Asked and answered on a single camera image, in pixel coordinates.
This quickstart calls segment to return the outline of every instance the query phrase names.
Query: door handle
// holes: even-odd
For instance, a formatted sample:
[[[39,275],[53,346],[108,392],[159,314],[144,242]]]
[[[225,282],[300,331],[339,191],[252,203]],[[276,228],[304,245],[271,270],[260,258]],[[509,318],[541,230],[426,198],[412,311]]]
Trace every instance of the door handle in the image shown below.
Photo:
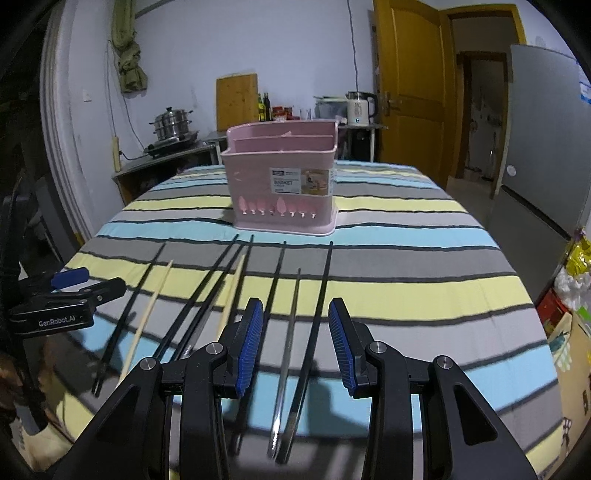
[[[402,104],[402,100],[400,98],[392,98],[390,96],[390,92],[386,92],[385,95],[385,112],[384,115],[385,116],[390,116],[390,110],[394,110],[399,112],[400,111],[400,105]]]

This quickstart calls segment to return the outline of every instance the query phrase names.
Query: white electric kettle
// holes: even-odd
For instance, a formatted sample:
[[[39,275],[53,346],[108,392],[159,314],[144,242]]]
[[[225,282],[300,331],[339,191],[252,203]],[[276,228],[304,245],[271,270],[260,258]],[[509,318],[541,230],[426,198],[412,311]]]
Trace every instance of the white electric kettle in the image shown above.
[[[374,100],[374,113],[369,114],[369,101]],[[349,125],[367,126],[369,119],[378,111],[378,97],[373,93],[349,92],[347,94],[347,123]]]

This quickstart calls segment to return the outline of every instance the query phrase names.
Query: green curtain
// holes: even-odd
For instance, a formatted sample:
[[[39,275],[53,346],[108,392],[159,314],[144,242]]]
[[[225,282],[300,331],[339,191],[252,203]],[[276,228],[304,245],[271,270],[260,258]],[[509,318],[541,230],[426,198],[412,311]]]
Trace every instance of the green curtain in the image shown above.
[[[148,88],[148,77],[139,66],[141,50],[135,42],[135,0],[115,0],[111,41],[119,55],[121,92],[139,92]]]

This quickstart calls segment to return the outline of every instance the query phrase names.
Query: metal screw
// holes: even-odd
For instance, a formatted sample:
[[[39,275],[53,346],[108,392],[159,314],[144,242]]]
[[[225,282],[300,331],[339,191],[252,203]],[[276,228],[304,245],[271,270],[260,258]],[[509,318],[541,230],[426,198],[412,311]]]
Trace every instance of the metal screw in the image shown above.
[[[205,351],[207,353],[209,353],[210,355],[217,355],[219,353],[222,353],[223,345],[218,342],[213,342],[213,343],[210,343],[209,345],[207,345],[207,347],[205,348]]]
[[[372,342],[369,344],[369,349],[373,353],[384,353],[387,348],[388,348],[388,345],[386,345],[383,342]]]
[[[156,359],[152,358],[151,356],[142,358],[139,361],[139,367],[142,370],[152,370],[156,366]]]
[[[449,370],[451,367],[453,367],[453,360],[451,358],[449,358],[448,356],[442,355],[442,356],[437,357],[437,364],[441,368],[444,368],[445,370]]]

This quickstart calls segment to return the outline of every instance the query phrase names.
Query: wooden cutting board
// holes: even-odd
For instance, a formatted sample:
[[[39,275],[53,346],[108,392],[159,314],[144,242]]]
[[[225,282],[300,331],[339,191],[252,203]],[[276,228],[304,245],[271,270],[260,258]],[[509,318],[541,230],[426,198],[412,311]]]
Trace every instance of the wooden cutting board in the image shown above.
[[[258,122],[258,77],[256,73],[217,79],[217,130]]]

